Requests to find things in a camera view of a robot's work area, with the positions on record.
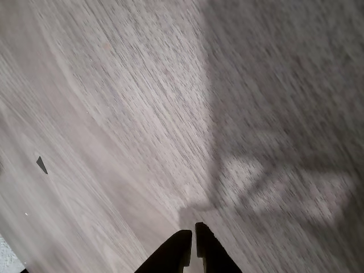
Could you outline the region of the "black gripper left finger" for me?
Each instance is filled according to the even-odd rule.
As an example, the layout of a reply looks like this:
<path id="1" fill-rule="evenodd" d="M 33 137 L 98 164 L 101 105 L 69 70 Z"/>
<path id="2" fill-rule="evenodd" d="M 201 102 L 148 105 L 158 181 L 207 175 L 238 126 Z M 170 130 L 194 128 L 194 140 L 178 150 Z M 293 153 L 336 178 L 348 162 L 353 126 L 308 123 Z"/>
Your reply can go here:
<path id="1" fill-rule="evenodd" d="M 135 273 L 183 272 L 191 261 L 192 231 L 179 230 L 170 236 Z"/>

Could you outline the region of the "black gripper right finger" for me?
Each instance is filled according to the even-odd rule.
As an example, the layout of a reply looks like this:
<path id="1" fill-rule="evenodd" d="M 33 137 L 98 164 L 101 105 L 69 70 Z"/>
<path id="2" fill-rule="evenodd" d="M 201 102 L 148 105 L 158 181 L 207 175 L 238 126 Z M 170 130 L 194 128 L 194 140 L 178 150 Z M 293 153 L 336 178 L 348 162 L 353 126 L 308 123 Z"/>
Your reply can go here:
<path id="1" fill-rule="evenodd" d="M 196 223 L 195 232 L 197 256 L 202 259 L 204 272 L 242 272 L 205 223 Z"/>

